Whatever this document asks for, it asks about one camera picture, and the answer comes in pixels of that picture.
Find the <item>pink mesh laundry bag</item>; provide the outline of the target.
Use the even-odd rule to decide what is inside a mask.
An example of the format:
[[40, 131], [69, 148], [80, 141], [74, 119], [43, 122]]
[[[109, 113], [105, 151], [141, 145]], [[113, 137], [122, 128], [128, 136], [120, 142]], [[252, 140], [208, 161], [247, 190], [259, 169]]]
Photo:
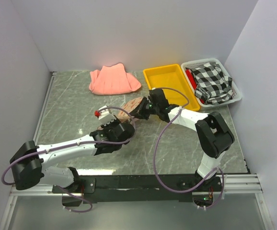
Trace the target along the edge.
[[[121, 109], [127, 111], [129, 114], [139, 105], [139, 103], [142, 101], [142, 97], [138, 97], [135, 99], [132, 99], [125, 103]], [[116, 117], [116, 120], [120, 121], [121, 123], [123, 122], [129, 122], [130, 121], [130, 116], [125, 113], [123, 110], [119, 110], [117, 115], [114, 115]]]

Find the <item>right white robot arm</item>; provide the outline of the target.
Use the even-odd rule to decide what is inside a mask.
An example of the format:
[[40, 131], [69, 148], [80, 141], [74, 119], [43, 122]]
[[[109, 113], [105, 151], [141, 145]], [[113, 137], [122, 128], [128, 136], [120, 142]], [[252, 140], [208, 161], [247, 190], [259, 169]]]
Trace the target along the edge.
[[144, 97], [130, 114], [145, 120], [150, 115], [157, 115], [168, 124], [181, 125], [196, 131], [204, 154], [196, 171], [199, 176], [195, 179], [195, 185], [200, 191], [211, 187], [211, 177], [217, 173], [222, 156], [235, 141], [220, 113], [199, 113], [170, 104], [163, 90], [157, 88], [150, 90], [149, 96]]

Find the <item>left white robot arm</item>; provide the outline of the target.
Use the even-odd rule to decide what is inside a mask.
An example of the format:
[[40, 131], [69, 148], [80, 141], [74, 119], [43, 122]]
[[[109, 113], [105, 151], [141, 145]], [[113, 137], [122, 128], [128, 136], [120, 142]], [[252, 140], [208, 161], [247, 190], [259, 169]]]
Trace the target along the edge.
[[135, 134], [135, 126], [116, 120], [75, 140], [37, 146], [25, 142], [10, 159], [17, 190], [26, 190], [39, 183], [59, 185], [74, 193], [80, 189], [79, 174], [73, 167], [61, 169], [55, 165], [72, 158], [96, 156], [120, 150]]

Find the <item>yellow plastic tray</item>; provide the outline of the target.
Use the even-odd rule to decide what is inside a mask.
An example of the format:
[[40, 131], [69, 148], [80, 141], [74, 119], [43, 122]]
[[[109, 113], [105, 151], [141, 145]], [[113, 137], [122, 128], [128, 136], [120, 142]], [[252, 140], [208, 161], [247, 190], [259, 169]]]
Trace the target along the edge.
[[181, 106], [189, 100], [185, 109], [196, 112], [200, 110], [200, 105], [180, 65], [171, 64], [144, 69], [143, 74], [149, 89], [165, 88], [163, 91], [169, 103]]

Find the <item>red cloth in basket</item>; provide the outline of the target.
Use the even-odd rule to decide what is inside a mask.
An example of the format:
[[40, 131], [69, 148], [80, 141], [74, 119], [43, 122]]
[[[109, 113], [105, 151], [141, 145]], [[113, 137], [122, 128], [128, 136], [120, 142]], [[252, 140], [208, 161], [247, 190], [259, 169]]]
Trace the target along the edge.
[[186, 72], [187, 78], [189, 79], [189, 81], [190, 81], [190, 83], [191, 83], [193, 89], [195, 90], [196, 87], [197, 87], [197, 84], [196, 84], [196, 81], [195, 81], [194, 76], [192, 75], [191, 70], [188, 69], [188, 68], [186, 68], [185, 72]]

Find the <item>pink pleated skirt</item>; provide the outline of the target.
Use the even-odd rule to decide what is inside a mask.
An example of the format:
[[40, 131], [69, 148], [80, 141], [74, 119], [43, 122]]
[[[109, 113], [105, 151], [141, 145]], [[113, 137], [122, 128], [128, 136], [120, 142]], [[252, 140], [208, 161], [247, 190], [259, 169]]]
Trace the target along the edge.
[[91, 71], [90, 77], [89, 90], [96, 95], [120, 95], [141, 88], [139, 80], [133, 74], [126, 72], [122, 63]]

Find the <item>black base beam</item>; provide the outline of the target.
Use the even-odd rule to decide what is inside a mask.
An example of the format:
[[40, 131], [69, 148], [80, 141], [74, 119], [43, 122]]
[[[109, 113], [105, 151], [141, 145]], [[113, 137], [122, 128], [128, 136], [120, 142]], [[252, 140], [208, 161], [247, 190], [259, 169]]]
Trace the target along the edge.
[[[123, 201], [179, 201], [192, 202], [193, 192], [220, 192], [222, 183], [219, 177], [203, 182], [193, 192], [173, 193], [158, 182], [155, 175], [81, 175], [74, 185], [66, 187], [71, 193], [83, 195], [87, 201], [123, 202]], [[162, 182], [174, 190], [187, 190], [201, 179], [194, 174], [160, 175]]]

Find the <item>black white checkered cloth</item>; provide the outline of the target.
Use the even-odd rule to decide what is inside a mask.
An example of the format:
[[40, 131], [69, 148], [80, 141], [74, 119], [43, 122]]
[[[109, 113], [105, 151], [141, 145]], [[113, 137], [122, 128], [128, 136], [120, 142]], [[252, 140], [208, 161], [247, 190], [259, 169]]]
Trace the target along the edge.
[[207, 105], [220, 105], [232, 99], [232, 78], [224, 76], [215, 62], [191, 68], [197, 87], [195, 96]]

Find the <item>white plastic basket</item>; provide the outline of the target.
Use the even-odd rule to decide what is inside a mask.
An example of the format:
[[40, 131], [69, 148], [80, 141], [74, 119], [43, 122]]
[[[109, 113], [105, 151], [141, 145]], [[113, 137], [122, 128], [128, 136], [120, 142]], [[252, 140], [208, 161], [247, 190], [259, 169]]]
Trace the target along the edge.
[[[193, 61], [188, 61], [188, 62], [182, 63], [181, 64], [181, 69], [182, 69], [184, 75], [186, 76], [186, 80], [188, 81], [188, 83], [190, 85], [190, 88], [191, 88], [193, 93], [195, 92], [195, 90], [194, 90], [194, 87], [193, 87], [190, 79], [187, 76], [186, 70], [190, 69], [190, 68], [199, 67], [199, 66], [201, 66], [203, 64], [206, 64], [208, 62], [215, 62], [216, 64], [219, 64], [219, 66], [220, 66], [220, 68], [223, 72], [223, 75], [224, 76], [229, 75], [229, 73], [224, 68], [222, 63], [216, 58], [205, 58], [205, 59], [193, 60]], [[234, 82], [232, 82], [231, 87], [232, 87], [232, 99], [230, 99], [227, 102], [224, 102], [220, 105], [207, 105], [207, 104], [203, 104], [202, 101], [198, 98], [196, 98], [196, 100], [198, 101], [198, 104], [200, 105], [202, 110], [207, 109], [207, 108], [211, 108], [211, 107], [219, 107], [219, 106], [228, 105], [228, 104], [231, 104], [231, 103], [234, 103], [234, 102], [237, 102], [237, 101], [241, 100], [242, 99], [242, 94], [240, 93], [238, 87], [236, 86], [236, 84]]]

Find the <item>aluminium rail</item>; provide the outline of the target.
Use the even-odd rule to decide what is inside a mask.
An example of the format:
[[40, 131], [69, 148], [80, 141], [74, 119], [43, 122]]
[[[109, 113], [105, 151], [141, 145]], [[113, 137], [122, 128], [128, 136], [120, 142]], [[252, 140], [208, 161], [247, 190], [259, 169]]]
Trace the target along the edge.
[[[226, 174], [224, 175], [223, 194], [261, 194], [261, 184], [256, 174]], [[27, 190], [19, 191], [13, 186], [10, 196], [60, 196], [65, 194], [59, 189], [54, 192], [52, 185], [40, 184]]]

